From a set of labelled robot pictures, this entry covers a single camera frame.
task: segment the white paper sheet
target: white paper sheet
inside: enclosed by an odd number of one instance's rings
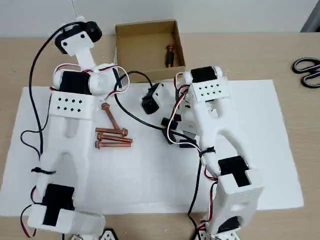
[[[239,120],[248,135],[265,184],[258,209],[302,207],[304,201],[299,178],[272,80],[229,83]],[[165,83],[165,86],[173,89],[172,83]],[[172,105],[146,115],[140,101],[147,88],[146,83],[132,84],[119,99],[136,116],[160,126],[162,117],[168,117]],[[47,87],[33,87],[33,95],[44,122],[50,91]],[[110,105],[119,124],[129,129],[128,137],[134,138],[134,143],[131,148],[101,150],[92,144],[85,209],[103,214],[187,212],[195,189],[199,164],[197,151],[168,145],[160,131],[127,116],[114,99]],[[95,118],[96,127],[112,127],[104,112],[98,112]],[[18,216],[31,203],[30,191],[35,185],[36,174],[30,170],[37,166],[38,157],[20,142],[20,133],[26,129],[36,129],[36,121],[28,89],[24,88],[0,192],[0,215],[3,216]],[[39,145],[37,134],[27,133],[24,139]],[[218,139],[215,148],[219,158],[236,154],[223,137]],[[66,176],[74,175],[70,169],[73,169],[72,163],[60,164],[54,175],[55,182],[63,183]],[[195,212],[208,209],[209,187],[210,182],[201,177]]]

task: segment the open cardboard box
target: open cardboard box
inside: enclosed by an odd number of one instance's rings
[[[145,73],[153,82],[173,79],[185,71],[185,59],[176,20],[148,21],[115,26],[118,65]],[[166,67],[167,45],[174,44],[173,67]],[[134,83],[146,82],[132,74]]]

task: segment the wooden table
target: wooden table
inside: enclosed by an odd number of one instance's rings
[[[0,168],[6,156],[22,87],[27,85],[32,60],[44,38],[0,38]],[[320,237],[320,89],[300,85],[291,72],[298,57],[320,58],[318,33],[182,34],[187,68],[219,65],[230,80],[273,79],[290,146],[300,176],[304,208],[260,211],[239,231],[243,240],[295,240]],[[93,49],[97,63],[112,62],[115,37],[105,36]],[[59,63],[76,63],[48,46],[36,66],[33,84],[50,86]],[[107,216],[120,240],[188,240],[193,226],[185,214],[127,214]],[[39,231],[37,239],[60,239]],[[26,239],[18,217],[0,217],[0,240]]]

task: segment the copper bolt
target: copper bolt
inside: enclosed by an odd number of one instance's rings
[[[110,111],[110,105],[108,103],[102,103],[101,105],[101,109],[105,111],[105,113],[108,115],[113,127],[117,130],[121,130],[118,123],[116,122],[114,116],[112,115],[111,111]]]
[[[120,136],[111,136],[111,135],[103,134],[102,132],[98,132],[96,138],[99,141],[111,140],[111,141],[117,141],[117,142],[123,142],[123,143],[132,143],[133,142],[132,138],[125,138],[125,137],[120,137]]]
[[[112,147],[112,148],[129,148],[131,147],[131,143],[129,142],[101,142],[101,141],[96,141],[94,143],[96,149],[100,148],[107,148],[107,147]]]
[[[106,133],[106,134],[119,134],[122,137],[128,136],[128,129],[126,129],[126,128],[122,128],[119,130],[119,129],[96,127],[95,132],[96,133]]]

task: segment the black-handled scissors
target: black-handled scissors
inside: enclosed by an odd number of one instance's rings
[[[297,68],[297,65],[300,63],[312,63],[313,65],[307,66],[305,68]],[[314,79],[318,76],[320,76],[320,60],[317,58],[313,57],[302,57],[296,60],[292,64],[292,71],[296,74],[304,74],[304,73],[310,73],[308,75],[305,75],[301,78],[301,84],[305,86],[306,88],[310,89],[317,89],[320,88],[320,83],[319,84],[311,84],[308,81],[310,79]]]

